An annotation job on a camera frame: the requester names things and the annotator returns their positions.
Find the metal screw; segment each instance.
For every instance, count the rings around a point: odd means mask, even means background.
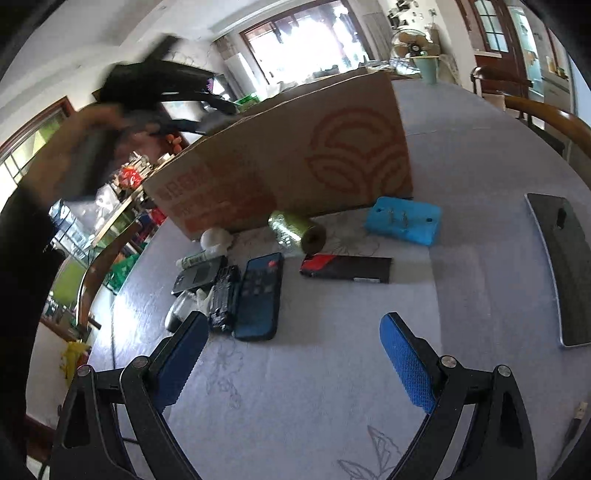
[[[445,356],[442,356],[442,358],[441,358],[441,364],[444,367],[454,368],[457,365],[457,360],[455,358],[453,358],[452,356],[445,355]]]
[[[81,365],[78,367],[78,376],[85,377],[90,373],[90,367],[88,365]]]
[[[137,356],[134,358],[131,364],[134,366],[134,368],[143,368],[148,365],[148,357],[144,355]]]
[[[511,376],[511,369],[506,365],[499,365],[497,371],[503,375],[503,377],[510,377]]]

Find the person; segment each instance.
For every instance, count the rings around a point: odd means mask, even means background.
[[[31,160],[31,167],[0,213],[0,472],[32,479],[26,469],[25,391],[39,318],[59,266],[50,245],[56,233],[48,211],[61,198],[60,185],[76,161],[76,147],[92,128],[128,127],[114,105],[93,105],[67,118]],[[124,135],[115,157],[132,151],[159,156],[158,140],[146,131]]]

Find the black remote control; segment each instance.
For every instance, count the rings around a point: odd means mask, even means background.
[[[240,288],[240,269],[230,265],[220,270],[219,280],[213,286],[209,306],[209,329],[212,332],[231,333],[236,320],[236,299]]]
[[[253,258],[246,264],[233,335],[238,340],[270,340],[277,332],[283,255]]]

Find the white tablecloth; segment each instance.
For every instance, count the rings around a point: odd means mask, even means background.
[[[213,338],[165,415],[205,480],[384,480],[423,418],[379,343],[379,320],[390,311],[468,368],[511,367],[540,478],[560,451],[574,407],[587,398],[591,350],[559,347],[550,270],[524,194],[569,198],[590,234],[591,192],[535,134],[475,95],[416,80],[393,85],[415,199],[443,209],[439,242],[429,251],[365,235],[362,210],[322,219],[328,251],[392,256],[393,282],[309,280],[297,273],[299,260],[286,260],[275,339]],[[265,229],[245,232],[232,258],[244,266],[276,248]],[[166,222],[142,254],[115,300],[118,367],[166,336],[174,261],[196,249]],[[103,327],[90,357],[96,369],[112,367],[110,329]],[[122,431],[131,434],[125,421]],[[439,477],[449,474],[460,447],[454,443]],[[129,451],[138,474],[149,478],[138,448]]]

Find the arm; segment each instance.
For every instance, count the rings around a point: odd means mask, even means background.
[[[0,214],[0,469],[24,463],[29,364],[41,311],[63,260],[47,247],[55,233],[47,212],[60,198],[73,150],[95,125],[125,126],[113,106],[93,106],[71,116],[35,155]]]

